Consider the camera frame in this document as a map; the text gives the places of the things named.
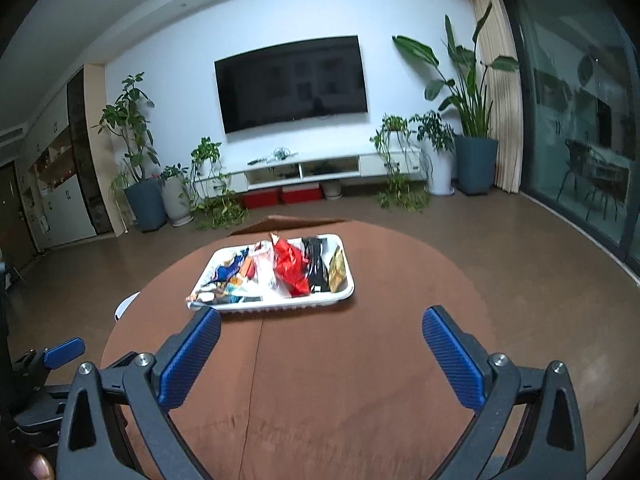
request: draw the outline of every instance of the white plant pot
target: white plant pot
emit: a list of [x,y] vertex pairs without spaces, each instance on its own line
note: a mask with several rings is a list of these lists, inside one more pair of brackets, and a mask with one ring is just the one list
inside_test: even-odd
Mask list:
[[433,149],[431,141],[425,139],[424,152],[429,156],[431,167],[428,168],[429,192],[433,195],[447,196],[454,193],[451,185],[451,170],[453,166],[453,153],[438,153]]
[[327,200],[336,200],[342,196],[342,185],[339,180],[325,180],[320,185]]
[[162,182],[161,194],[164,210],[174,227],[180,227],[193,220],[187,197],[180,196],[183,192],[185,190],[182,179],[178,176],[169,177]]
[[213,175],[213,163],[210,158],[202,161],[202,164],[198,168],[198,174],[204,177]]

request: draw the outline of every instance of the black package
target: black package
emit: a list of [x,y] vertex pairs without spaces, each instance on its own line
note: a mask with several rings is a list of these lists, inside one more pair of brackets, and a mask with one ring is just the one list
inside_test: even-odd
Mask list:
[[305,249],[306,280],[309,282],[309,290],[313,292],[329,292],[329,272],[322,261],[322,238],[302,238]]

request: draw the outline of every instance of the blue gripper pad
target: blue gripper pad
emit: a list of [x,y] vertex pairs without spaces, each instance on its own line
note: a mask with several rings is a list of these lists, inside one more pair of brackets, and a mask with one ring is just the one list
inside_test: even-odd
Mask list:
[[438,309],[428,308],[422,316],[422,336],[436,357],[436,361],[444,372],[449,384],[456,393],[460,404],[465,408],[478,412],[485,402],[484,377],[478,366],[465,351],[453,330],[460,332],[457,325],[444,312],[448,321],[453,324],[453,330],[447,326],[444,316],[440,316]]
[[156,353],[154,374],[158,404],[178,408],[220,338],[220,314],[202,308],[179,334],[172,335]]
[[55,370],[84,354],[84,341],[79,337],[65,341],[44,352],[44,367]]

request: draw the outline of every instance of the black screen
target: black screen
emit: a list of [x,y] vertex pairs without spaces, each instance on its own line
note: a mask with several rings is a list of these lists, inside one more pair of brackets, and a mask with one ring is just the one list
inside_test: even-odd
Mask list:
[[216,62],[225,132],[367,111],[357,36],[297,41]]

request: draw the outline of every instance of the metal screw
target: metal screw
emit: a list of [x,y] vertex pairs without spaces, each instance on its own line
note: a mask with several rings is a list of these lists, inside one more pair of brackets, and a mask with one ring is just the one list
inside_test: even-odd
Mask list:
[[553,363],[551,363],[551,369],[556,374],[564,374],[564,372],[566,371],[566,366],[564,366],[564,363],[561,363],[560,361],[553,361]]
[[509,358],[505,354],[494,354],[491,356],[491,361],[496,366],[506,366],[509,364]]
[[133,362],[135,362],[136,366],[147,366],[153,360],[153,358],[153,355],[143,353],[138,354],[136,358],[133,359]]
[[94,367],[91,366],[91,363],[82,363],[78,367],[78,371],[80,372],[80,375],[87,375],[93,369]]

